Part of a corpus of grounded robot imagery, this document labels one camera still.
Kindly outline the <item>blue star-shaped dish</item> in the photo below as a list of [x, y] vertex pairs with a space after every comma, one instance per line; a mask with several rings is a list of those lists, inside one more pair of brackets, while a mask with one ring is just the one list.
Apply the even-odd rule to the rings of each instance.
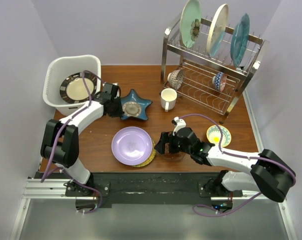
[[121, 97], [121, 104], [123, 110], [121, 120], [124, 121], [128, 118], [148, 120], [146, 109], [152, 104], [152, 101], [139, 97], [134, 89], [131, 89], [128, 95]]

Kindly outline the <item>black striped plate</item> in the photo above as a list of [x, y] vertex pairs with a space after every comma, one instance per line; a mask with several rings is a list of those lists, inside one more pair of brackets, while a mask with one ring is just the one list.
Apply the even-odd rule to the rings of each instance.
[[78, 72], [68, 76], [60, 85], [60, 96], [66, 103], [82, 103], [89, 100], [97, 89], [97, 77], [90, 72]]

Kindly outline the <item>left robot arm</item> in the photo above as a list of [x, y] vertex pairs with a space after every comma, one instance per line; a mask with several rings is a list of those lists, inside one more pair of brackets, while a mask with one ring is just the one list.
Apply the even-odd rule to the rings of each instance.
[[90, 196], [94, 189], [94, 177], [79, 159], [79, 135], [92, 122], [108, 115], [112, 118], [123, 114], [120, 99], [121, 89], [117, 84], [105, 83], [102, 91], [90, 96], [84, 105], [60, 120], [47, 122], [40, 154], [48, 159], [41, 182], [52, 173], [51, 164], [67, 175], [71, 190]]

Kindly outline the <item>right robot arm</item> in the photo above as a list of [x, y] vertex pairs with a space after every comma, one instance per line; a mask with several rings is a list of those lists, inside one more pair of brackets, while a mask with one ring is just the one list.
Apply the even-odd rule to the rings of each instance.
[[214, 192], [226, 196], [236, 190], [259, 191], [274, 202], [283, 202], [295, 184], [295, 172], [273, 151], [245, 153], [221, 149], [201, 141], [189, 127], [178, 132], [162, 132], [155, 150], [161, 155], [186, 153], [198, 164], [226, 167], [221, 180], [214, 183]]

